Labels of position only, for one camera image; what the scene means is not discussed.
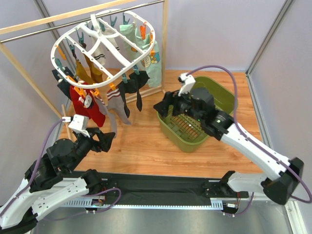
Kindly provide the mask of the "grey sock red stripes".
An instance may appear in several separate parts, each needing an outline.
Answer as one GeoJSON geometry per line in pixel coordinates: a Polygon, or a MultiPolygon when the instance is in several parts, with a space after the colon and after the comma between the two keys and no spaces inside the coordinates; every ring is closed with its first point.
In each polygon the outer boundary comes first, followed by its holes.
{"type": "Polygon", "coordinates": [[[124,124],[131,125],[131,122],[125,113],[124,101],[121,97],[121,93],[118,88],[116,88],[115,90],[112,89],[108,90],[107,100],[108,100],[107,105],[108,110],[113,110],[124,124]]]}

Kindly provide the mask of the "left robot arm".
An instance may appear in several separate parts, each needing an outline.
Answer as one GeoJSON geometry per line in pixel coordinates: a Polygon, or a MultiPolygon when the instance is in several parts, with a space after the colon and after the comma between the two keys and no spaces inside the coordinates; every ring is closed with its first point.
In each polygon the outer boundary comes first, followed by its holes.
{"type": "Polygon", "coordinates": [[[86,134],[76,134],[75,142],[63,138],[47,148],[25,172],[12,198],[1,206],[0,232],[25,234],[66,202],[106,192],[95,169],[87,170],[61,189],[51,189],[71,174],[90,151],[108,152],[115,135],[115,132],[103,133],[99,128],[87,128],[86,134]]]}

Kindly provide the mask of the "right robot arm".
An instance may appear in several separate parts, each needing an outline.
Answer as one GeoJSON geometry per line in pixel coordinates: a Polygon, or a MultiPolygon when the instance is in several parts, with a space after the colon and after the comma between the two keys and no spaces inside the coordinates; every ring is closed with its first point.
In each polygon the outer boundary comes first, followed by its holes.
{"type": "Polygon", "coordinates": [[[195,88],[190,93],[166,92],[154,109],[166,117],[184,114],[199,122],[209,136],[240,151],[262,170],[260,174],[228,172],[227,185],[235,192],[263,193],[273,202],[284,205],[291,198],[303,174],[304,162],[289,159],[249,134],[234,118],[216,108],[214,97],[206,88],[195,88]]]}

